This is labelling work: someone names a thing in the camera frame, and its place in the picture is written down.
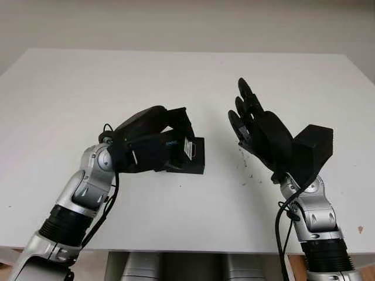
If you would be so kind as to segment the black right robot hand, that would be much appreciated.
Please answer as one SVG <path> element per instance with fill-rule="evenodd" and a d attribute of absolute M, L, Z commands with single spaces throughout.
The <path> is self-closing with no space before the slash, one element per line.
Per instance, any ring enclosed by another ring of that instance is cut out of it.
<path fill-rule="evenodd" d="M 238 144 L 273 172 L 273 183 L 282 183 L 291 163 L 292 135 L 273 112 L 263 109 L 242 77 L 238 80 L 238 89 L 236 110 L 228 112 Z"/>

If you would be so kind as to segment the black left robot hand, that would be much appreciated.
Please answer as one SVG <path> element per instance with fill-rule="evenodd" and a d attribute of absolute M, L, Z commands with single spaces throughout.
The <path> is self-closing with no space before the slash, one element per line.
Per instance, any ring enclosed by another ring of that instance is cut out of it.
<path fill-rule="evenodd" d="M 161 105 L 156 105 L 136 113 L 113 131 L 103 131 L 98 141 L 100 143 L 104 143 L 107 139 L 130 141 L 161 133 L 168 126 L 184 136 L 195 136 L 185 107 L 168 110 Z"/>

